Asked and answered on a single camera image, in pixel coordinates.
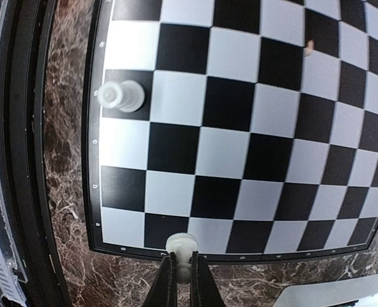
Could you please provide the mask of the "white king chess piece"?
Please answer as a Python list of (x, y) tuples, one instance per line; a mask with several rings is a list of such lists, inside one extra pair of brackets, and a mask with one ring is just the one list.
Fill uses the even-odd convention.
[(145, 91), (142, 85), (133, 80), (121, 83), (108, 81), (98, 89), (97, 101), (103, 108), (133, 113), (144, 104)]

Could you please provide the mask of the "white divided plastic tray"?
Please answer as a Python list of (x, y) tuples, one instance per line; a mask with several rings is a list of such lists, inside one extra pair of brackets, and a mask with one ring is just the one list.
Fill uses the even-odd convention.
[(275, 306), (333, 306), (378, 294), (378, 274), (284, 289)]

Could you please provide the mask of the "black and grey chessboard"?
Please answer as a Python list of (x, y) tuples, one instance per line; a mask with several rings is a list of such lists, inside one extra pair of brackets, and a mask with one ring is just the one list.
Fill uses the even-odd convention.
[[(145, 91), (103, 108), (108, 81)], [(378, 1), (95, 1), (84, 75), (91, 250), (215, 263), (367, 249), (378, 227)]]

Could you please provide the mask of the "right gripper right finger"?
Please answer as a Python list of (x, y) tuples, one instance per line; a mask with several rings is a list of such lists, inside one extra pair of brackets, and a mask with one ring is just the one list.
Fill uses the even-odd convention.
[(190, 303), (192, 307), (226, 307), (204, 256), (191, 257)]

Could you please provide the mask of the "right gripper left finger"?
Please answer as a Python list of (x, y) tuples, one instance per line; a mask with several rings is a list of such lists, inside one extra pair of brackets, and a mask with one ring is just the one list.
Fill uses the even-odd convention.
[(162, 259), (142, 307), (177, 307), (177, 304), (177, 257), (170, 253)]

